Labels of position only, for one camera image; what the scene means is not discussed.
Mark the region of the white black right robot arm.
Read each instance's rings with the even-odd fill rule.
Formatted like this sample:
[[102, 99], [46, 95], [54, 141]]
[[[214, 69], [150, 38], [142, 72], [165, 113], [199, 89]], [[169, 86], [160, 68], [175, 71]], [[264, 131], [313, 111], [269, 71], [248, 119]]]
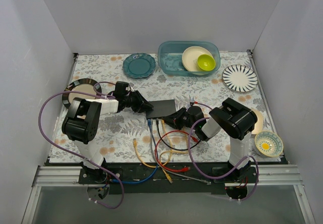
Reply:
[[230, 157], [227, 167], [213, 171], [215, 176], [205, 174], [195, 163], [190, 143], [188, 152], [195, 169], [205, 178], [211, 180], [231, 179], [240, 182], [247, 177], [250, 169], [249, 139], [257, 122], [256, 114], [237, 101], [227, 98], [220, 107], [215, 107], [206, 118], [197, 103], [191, 103], [189, 108], [181, 108], [177, 112], [163, 117], [165, 123], [176, 130], [183, 127], [190, 129], [201, 141], [208, 141], [220, 130], [224, 130], [230, 137]]

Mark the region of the black network switch box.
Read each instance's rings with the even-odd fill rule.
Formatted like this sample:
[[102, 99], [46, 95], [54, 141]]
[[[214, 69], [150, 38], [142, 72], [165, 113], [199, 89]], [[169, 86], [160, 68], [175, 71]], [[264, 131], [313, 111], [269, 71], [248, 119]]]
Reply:
[[151, 103], [154, 108], [152, 111], [146, 112], [147, 119], [161, 119], [162, 117], [171, 115], [177, 111], [174, 99], [149, 101], [149, 103]]

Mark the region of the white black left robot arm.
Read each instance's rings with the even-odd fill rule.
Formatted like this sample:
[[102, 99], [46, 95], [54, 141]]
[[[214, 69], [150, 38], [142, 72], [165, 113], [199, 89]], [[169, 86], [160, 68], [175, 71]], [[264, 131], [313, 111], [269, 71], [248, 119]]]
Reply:
[[98, 99], [75, 97], [62, 125], [62, 132], [85, 157], [82, 163], [85, 174], [98, 184], [108, 178], [106, 169], [101, 167], [105, 162], [104, 154], [100, 153], [99, 146], [91, 143], [97, 133], [100, 116], [119, 113], [125, 108], [131, 108], [135, 113], [153, 110], [153, 105], [127, 82], [118, 81], [111, 96], [113, 99], [106, 96]]

